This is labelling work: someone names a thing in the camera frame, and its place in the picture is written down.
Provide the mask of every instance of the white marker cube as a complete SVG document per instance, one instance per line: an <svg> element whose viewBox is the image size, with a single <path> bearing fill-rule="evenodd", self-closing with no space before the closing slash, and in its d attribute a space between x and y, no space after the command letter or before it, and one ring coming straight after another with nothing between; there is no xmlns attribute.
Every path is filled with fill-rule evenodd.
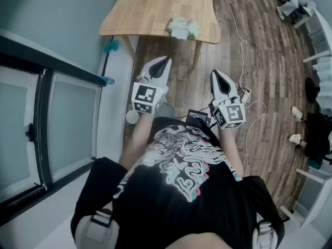
<svg viewBox="0 0 332 249"><path fill-rule="evenodd" d="M155 114L164 101L167 91L167 86L158 88L135 82L131 95L133 110L145 114Z"/></svg>
<svg viewBox="0 0 332 249"><path fill-rule="evenodd" d="M223 104L215 107L213 117L221 129L239 127L245 122L244 104Z"/></svg>

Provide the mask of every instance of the wooden floor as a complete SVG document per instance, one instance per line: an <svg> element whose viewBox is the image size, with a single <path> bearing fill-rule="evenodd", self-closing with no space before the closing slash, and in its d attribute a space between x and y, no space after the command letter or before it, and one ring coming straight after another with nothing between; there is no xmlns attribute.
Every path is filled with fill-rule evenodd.
<svg viewBox="0 0 332 249"><path fill-rule="evenodd" d="M312 48L303 27L295 30L289 20L278 18L277 1L229 1L239 34L248 41L243 44L242 86L252 90L251 102L261 100L267 108L248 135L249 172L263 178L277 207L282 204L291 209L304 182L295 169L307 169L301 150L288 141L289 135L304 135L305 132L303 124L295 122L291 106L314 112L305 97L305 78L313 76L313 72L311 64L302 63L302 59L313 54ZM207 107L212 99L210 73L213 69L224 72L238 85L241 54L234 22L226 0L213 0L213 6L222 39L217 45L203 43L194 71L191 69L194 41L160 37L140 37L139 40L133 79L149 60L171 57L167 102L174 106L177 116L187 115L188 109ZM236 142L245 173L245 136L250 124L263 111L263 106L255 103L246 110L246 123L237 129ZM127 126L126 138L130 132Z"/></svg>

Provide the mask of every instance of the white graphic print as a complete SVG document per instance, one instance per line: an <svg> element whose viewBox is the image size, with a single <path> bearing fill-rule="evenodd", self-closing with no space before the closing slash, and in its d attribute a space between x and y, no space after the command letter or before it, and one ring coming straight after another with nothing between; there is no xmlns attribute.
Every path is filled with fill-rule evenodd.
<svg viewBox="0 0 332 249"><path fill-rule="evenodd" d="M219 147L209 142L209 137L195 127L169 126L155 134L154 142L148 147L118 186L118 198L124 191L128 179L139 165L159 166L160 173L166 174L166 183L173 185L188 202L200 195L200 186L209 178L209 164L225 162L236 181L240 176L233 169Z"/></svg>

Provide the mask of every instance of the black window frame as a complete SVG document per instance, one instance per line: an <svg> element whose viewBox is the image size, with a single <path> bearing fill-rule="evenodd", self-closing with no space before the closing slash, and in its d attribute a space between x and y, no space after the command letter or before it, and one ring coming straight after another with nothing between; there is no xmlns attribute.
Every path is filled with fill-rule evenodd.
<svg viewBox="0 0 332 249"><path fill-rule="evenodd" d="M41 183L41 185L36 185L0 203L0 226L2 226L89 171L93 165L91 162L58 181L52 182L48 158L47 120L54 72L89 82L101 88L106 86L106 82L97 75L3 36L0 36L0 65L39 75L35 94L34 122L30 136L35 145Z"/></svg>

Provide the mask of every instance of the white shoe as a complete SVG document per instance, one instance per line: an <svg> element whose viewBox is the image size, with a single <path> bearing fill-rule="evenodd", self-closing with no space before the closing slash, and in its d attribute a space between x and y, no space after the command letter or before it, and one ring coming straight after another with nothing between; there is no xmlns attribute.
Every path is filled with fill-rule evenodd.
<svg viewBox="0 0 332 249"><path fill-rule="evenodd" d="M300 110L295 106L292 106L292 114L295 116L298 122L303 122L302 120L303 113L301 113Z"/></svg>
<svg viewBox="0 0 332 249"><path fill-rule="evenodd" d="M295 145L300 145L300 143L302 141L302 137L301 137L301 134L294 134L294 135L291 135L288 140L290 142L293 142Z"/></svg>
<svg viewBox="0 0 332 249"><path fill-rule="evenodd" d="M305 11L305 14L310 18L312 16L312 13L311 13L311 10L306 7L306 6L303 6L303 10Z"/></svg>
<svg viewBox="0 0 332 249"><path fill-rule="evenodd" d="M281 12L280 6L277 6L277 7L275 8L275 10L276 10L276 12L278 13L279 18L280 18L281 20L284 20L284 19L285 19L285 17L284 17L284 13Z"/></svg>

